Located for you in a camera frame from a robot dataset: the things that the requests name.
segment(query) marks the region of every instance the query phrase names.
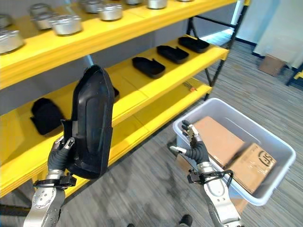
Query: gray plastic bin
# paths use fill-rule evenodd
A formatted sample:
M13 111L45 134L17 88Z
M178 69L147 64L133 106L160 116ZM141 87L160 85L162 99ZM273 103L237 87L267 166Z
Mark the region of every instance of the gray plastic bin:
M230 185L230 197L242 197L255 206L265 205L274 189L277 188L283 180L289 167L294 163L296 157L294 149L283 140L218 98L207 100L205 103L173 123L173 130L177 134L178 146L189 148L189 142L182 134L182 121L188 120L191 123L195 123L206 116L215 119L246 143L255 142L259 144L276 160L274 168L252 195L235 180L233 180ZM222 168L220 168L212 159L211 163L217 171L222 171Z

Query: metal cup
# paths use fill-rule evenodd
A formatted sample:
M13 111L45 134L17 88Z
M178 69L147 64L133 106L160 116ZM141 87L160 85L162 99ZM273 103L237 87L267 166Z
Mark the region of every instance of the metal cup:
M37 15L41 13L47 13L47 12L53 12L50 5L47 5L45 3L37 3L34 5L31 5L29 8L29 14L32 17L36 17Z
M167 6L167 0L147 0L147 8L163 9Z
M39 30L52 28L50 20L57 14L52 12L44 12L35 16L32 20Z
M98 13L98 8L102 7L101 0L87 0L83 2L83 7L87 13Z
M0 28L12 25L13 19L8 14L0 14Z
M72 15L52 17L50 23L57 35L70 35L82 31L81 18Z
M19 31L0 31L0 54L13 51L24 45Z
M99 9L99 16L101 20L110 21L122 18L122 5L121 4L105 4Z
M127 5L138 5L142 3L142 0L125 0Z

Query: yellow shelf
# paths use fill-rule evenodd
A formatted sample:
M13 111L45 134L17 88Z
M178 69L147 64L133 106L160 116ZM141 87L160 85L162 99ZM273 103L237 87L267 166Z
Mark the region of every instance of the yellow shelf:
M176 46L177 41L169 42L167 45ZM167 67L165 74L159 79L151 79L133 68L131 59L107 69L113 85L120 91L120 98L113 109L114 128L200 70L218 59L224 59L228 53L228 50L212 45L203 54L181 48L190 54L188 61L181 65L157 55L155 48L138 55L149 59L155 58ZM71 115L72 93L75 86L76 82L44 96L57 104L66 118L70 118ZM51 137L39 135L30 120L32 105L33 102L29 102L0 117L2 145L0 197L43 171L53 142L62 135L62 133Z
M52 30L38 31L29 17L19 18L16 25L9 29L20 30L26 45L13 53L0 56L0 89L87 54L235 2L236 0L168 0L168 7L161 10L149 10L144 5L127 6L123 18L113 22L103 22L96 15L83 13L73 5L72 9L82 18L84 30L66 37L56 36ZM65 7L55 10L68 13Z
M188 82L192 84L197 91L190 92L186 86L180 85L164 95L161 99L145 107L114 128L109 165L113 164L128 151L153 134L162 125L185 110L206 93L209 93L212 89L196 79L190 79ZM125 129L128 129L127 132L124 135L121 135L120 133L125 131ZM76 178L76 186L68 188L65 191L66 197L70 196L84 184L89 182L87 179L80 177Z
M140 107L136 107L136 111L131 111L131 114L152 103L201 70L214 64L217 60L225 60L228 54L228 50L214 45L210 45L205 53L195 53L178 45L177 40L170 41L164 45L178 46L189 53L189 58L185 63L177 65L158 55L156 48L138 54L138 57L145 57L150 60L155 59L166 67L164 76L159 79L152 79L135 69L132 65L132 58L107 69L109 75L122 75L125 80L147 97L144 102L140 103Z
M298 72L297 75L295 75L295 79L298 79L299 77L303 78L303 71L302 72Z

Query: brown cardboard box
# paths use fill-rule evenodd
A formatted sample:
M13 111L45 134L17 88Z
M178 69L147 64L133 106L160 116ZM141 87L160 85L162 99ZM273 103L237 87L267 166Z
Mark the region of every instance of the brown cardboard box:
M276 77L281 69L285 66L285 62L271 55L266 55L259 70Z
M226 166L244 145L244 141L209 116L196 122L194 126L199 131L208 153L221 167Z
M258 144L253 143L228 169L234 172L234 179L253 194L275 163L273 157Z
M245 199L231 198L231 201L234 204L234 206L239 214L242 214L242 212L244 211L244 209L246 208L246 206L248 204L248 202Z

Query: black shoe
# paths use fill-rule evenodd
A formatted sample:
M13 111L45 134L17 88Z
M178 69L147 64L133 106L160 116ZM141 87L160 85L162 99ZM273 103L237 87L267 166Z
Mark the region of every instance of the black shoe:
M187 227L190 227L192 223L193 223L193 218L189 214L184 215L181 221L179 222L181 226L187 226Z

